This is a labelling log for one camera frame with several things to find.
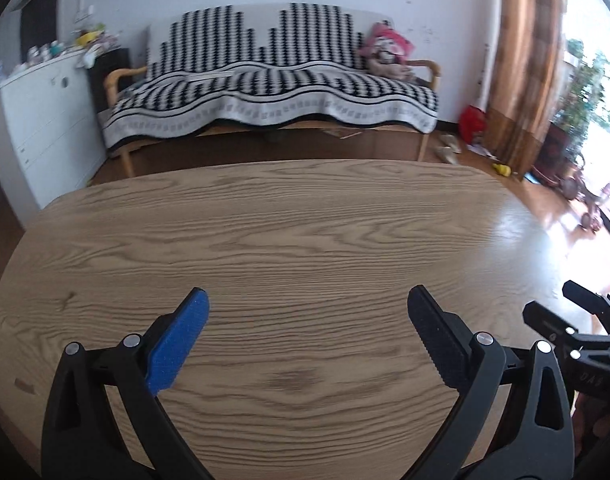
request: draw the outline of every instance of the bolt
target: bolt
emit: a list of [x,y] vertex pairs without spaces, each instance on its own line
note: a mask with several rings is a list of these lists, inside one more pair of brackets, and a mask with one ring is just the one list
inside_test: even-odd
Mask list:
[[543,354],[548,354],[551,352],[551,345],[547,341],[538,341],[536,343],[536,348],[543,352]]
[[65,354],[67,355],[77,354],[79,350],[80,345],[78,343],[69,343],[67,346],[65,346]]
[[476,334],[476,341],[478,341],[481,345],[489,346],[494,342],[494,338],[487,332],[478,332]]
[[129,334],[125,339],[122,340],[122,343],[127,348],[134,348],[134,346],[138,346],[140,344],[140,336],[138,334]]

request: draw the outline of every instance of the table top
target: table top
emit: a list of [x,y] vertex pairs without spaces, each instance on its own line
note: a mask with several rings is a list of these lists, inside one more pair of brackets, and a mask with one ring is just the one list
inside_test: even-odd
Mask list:
[[200,286],[210,318],[160,400],[218,480],[398,480],[456,399],[408,320],[409,289],[530,346],[522,307],[555,300],[557,260],[472,168],[297,160],[83,189],[37,216],[0,282],[0,419],[37,466],[64,346],[113,346]]

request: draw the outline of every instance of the pink stuffed toy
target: pink stuffed toy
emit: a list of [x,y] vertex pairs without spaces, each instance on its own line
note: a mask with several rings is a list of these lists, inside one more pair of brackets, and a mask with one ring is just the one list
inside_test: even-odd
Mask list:
[[367,58],[367,68],[373,75],[413,81],[416,78],[406,65],[413,50],[412,43],[393,28],[375,23],[358,54]]

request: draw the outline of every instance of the pair of slippers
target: pair of slippers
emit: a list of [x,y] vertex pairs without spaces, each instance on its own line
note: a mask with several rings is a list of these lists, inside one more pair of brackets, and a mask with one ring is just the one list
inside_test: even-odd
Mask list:
[[434,153],[447,164],[458,165],[457,154],[461,153],[460,145],[456,136],[451,134],[440,134],[440,140],[445,144],[434,149]]

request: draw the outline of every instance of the black and white pattern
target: black and white pattern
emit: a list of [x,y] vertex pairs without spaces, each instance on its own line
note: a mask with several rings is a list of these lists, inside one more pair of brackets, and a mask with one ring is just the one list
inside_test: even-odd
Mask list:
[[[147,81],[112,110],[106,145],[184,136],[217,120],[272,126],[307,116],[429,133],[432,90],[364,71],[356,50],[376,21],[389,23],[372,12],[285,4],[200,9],[153,24]],[[232,74],[219,76],[224,70]],[[195,73],[213,78],[187,82]]]

